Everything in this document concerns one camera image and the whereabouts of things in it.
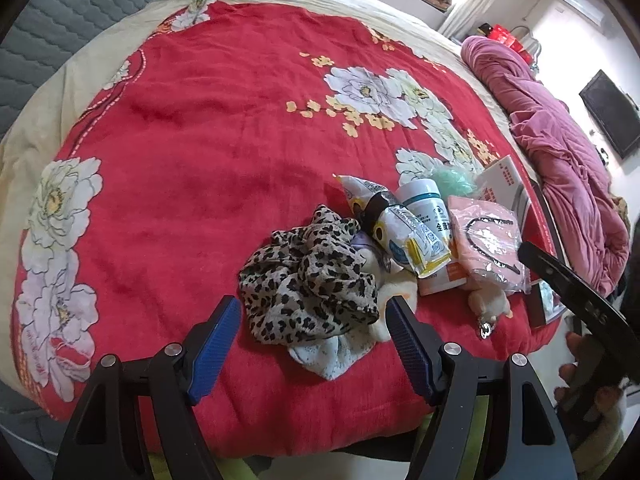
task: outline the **white bottle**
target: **white bottle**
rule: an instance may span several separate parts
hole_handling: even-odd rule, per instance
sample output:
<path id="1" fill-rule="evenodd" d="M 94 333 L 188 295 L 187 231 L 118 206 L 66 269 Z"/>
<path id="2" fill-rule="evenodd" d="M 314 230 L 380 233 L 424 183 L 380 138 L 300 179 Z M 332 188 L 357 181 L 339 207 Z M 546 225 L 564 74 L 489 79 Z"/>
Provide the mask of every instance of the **white bottle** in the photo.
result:
<path id="1" fill-rule="evenodd" d="M 420 295 L 426 296 L 464 285 L 468 275 L 456 260 L 458 252 L 451 235 L 449 213 L 440 197 L 438 185 L 430 178 L 412 180 L 400 186 L 395 196 L 451 250 L 452 259 L 446 267 L 418 280 Z"/>

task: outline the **white cable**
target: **white cable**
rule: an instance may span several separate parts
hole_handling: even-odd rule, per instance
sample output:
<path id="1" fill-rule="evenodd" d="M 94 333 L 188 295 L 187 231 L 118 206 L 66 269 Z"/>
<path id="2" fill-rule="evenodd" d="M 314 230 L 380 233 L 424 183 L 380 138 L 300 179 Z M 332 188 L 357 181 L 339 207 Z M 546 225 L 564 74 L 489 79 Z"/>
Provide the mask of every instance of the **white cable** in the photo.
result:
<path id="1" fill-rule="evenodd" d="M 27 440 L 26 438 L 21 437 L 20 435 L 16 435 L 13 431 L 9 430 L 7 427 L 3 426 L 2 424 L 0 424 L 0 428 L 3 431 L 5 431 L 8 434 L 10 434 L 13 438 L 19 440 L 20 442 L 25 443 L 27 446 L 34 447 L 35 449 L 39 449 L 40 451 L 44 451 L 45 453 L 49 453 L 52 456 L 58 456 L 58 454 L 55 451 L 47 449 L 46 447 L 42 447 L 39 444 L 36 444 L 35 442 L 32 442 L 31 440 Z"/>

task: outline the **leopard print cloth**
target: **leopard print cloth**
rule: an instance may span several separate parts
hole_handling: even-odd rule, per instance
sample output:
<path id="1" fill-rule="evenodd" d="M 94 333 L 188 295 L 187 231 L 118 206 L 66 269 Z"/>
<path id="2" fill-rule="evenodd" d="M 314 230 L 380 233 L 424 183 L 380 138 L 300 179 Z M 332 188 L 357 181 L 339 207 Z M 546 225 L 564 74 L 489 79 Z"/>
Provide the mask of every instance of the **leopard print cloth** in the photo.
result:
<path id="1" fill-rule="evenodd" d="M 239 273 L 240 295 L 254 337 L 291 345 L 345 334 L 378 320 L 372 274 L 350 241 L 357 220 L 319 205 L 311 224 L 274 231 Z"/>

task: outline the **gray quilted headboard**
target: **gray quilted headboard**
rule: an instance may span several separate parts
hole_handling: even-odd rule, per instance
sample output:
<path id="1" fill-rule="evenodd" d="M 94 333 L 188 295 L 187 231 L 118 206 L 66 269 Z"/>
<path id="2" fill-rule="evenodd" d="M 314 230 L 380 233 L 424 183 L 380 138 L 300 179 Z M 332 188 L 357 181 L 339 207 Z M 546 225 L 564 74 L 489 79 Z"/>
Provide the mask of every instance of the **gray quilted headboard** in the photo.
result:
<path id="1" fill-rule="evenodd" d="M 150 1 L 30 0 L 0 44 L 0 138 L 71 55 Z"/>

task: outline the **television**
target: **television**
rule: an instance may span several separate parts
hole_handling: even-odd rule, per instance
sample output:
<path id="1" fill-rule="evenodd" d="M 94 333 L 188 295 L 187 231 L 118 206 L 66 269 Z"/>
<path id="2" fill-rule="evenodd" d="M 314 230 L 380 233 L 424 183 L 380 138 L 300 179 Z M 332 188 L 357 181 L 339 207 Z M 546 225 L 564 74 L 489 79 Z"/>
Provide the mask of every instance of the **television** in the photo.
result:
<path id="1" fill-rule="evenodd" d="M 638 106 L 600 70 L 580 92 L 580 97 L 612 148 L 626 158 L 640 143 Z"/>

